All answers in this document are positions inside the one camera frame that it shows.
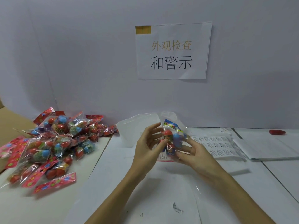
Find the forearm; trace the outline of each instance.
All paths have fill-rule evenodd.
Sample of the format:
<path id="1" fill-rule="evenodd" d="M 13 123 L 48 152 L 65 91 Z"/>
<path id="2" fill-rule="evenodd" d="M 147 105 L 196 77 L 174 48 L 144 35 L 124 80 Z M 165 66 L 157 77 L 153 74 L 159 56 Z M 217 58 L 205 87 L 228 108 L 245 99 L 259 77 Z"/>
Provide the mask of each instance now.
<path id="1" fill-rule="evenodd" d="M 217 190 L 229 203 L 242 224 L 275 224 L 229 174 L 223 176 Z"/>
<path id="2" fill-rule="evenodd" d="M 140 178 L 129 171 L 85 224 L 117 223 L 125 204 L 139 182 Z"/>

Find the hand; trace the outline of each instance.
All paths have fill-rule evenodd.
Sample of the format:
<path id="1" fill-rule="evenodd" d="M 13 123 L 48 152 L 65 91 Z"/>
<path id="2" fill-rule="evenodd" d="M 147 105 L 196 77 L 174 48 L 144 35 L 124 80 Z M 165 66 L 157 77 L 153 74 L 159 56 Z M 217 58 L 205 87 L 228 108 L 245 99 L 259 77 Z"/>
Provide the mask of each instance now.
<path id="1" fill-rule="evenodd" d="M 163 128 L 159 127 L 160 125 L 161 123 L 155 123 L 145 128 L 140 139 L 137 141 L 135 155 L 129 173 L 138 177 L 140 180 L 144 179 L 145 175 L 153 168 L 159 154 L 168 143 L 167 139 L 159 143 L 159 138 L 163 136 L 162 133 L 158 133 L 163 132 Z M 158 146 L 152 150 L 153 146 L 157 143 L 159 143 Z"/>
<path id="2" fill-rule="evenodd" d="M 202 144 L 191 138 L 187 139 L 186 142 L 192 147 L 183 145 L 181 151 L 188 152 L 190 155 L 176 151 L 176 156 L 172 156 L 174 161 L 192 167 L 204 181 L 213 187 L 217 187 L 222 177 L 227 175 L 227 172 Z"/>

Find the left hand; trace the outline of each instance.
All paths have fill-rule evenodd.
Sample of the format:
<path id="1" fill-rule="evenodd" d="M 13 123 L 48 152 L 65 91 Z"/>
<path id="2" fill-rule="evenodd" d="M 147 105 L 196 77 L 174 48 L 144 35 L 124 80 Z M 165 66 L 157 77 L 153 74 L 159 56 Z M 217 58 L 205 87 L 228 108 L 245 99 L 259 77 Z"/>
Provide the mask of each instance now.
<path id="1" fill-rule="evenodd" d="M 159 122 L 145 128 L 140 139 L 137 141 L 135 155 L 129 173 L 140 180 L 144 179 L 146 174 L 153 168 L 159 154 L 168 143 L 167 139 L 159 143 L 159 138 L 164 135 L 158 133 L 163 132 L 163 128 L 159 127 L 160 125 L 161 123 Z M 152 150 L 153 146 L 157 143 L 159 143 L 158 146 Z"/>

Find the white wall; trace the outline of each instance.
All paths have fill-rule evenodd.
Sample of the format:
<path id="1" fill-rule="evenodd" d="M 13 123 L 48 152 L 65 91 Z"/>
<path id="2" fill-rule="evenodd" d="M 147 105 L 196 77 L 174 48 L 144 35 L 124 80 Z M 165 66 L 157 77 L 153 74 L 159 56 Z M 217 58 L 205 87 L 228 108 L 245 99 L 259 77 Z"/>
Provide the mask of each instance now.
<path id="1" fill-rule="evenodd" d="M 59 109 L 298 128 L 299 0 L 28 0 Z M 135 25 L 212 21 L 204 80 L 138 81 Z"/>
<path id="2" fill-rule="evenodd" d="M 0 76 L 1 100 L 12 111 L 35 119 L 57 108 L 25 0 L 0 0 Z"/>

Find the cardboard box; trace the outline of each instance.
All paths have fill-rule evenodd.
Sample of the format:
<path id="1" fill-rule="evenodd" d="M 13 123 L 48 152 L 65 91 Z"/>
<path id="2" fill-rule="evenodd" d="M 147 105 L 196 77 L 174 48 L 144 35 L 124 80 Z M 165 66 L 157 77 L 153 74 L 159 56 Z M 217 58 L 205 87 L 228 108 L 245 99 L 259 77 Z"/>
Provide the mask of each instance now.
<path id="1" fill-rule="evenodd" d="M 0 147 L 21 134 L 18 130 L 34 129 L 36 125 L 29 119 L 13 113 L 0 102 Z M 7 159 L 0 159 L 0 173 L 3 172 Z"/>

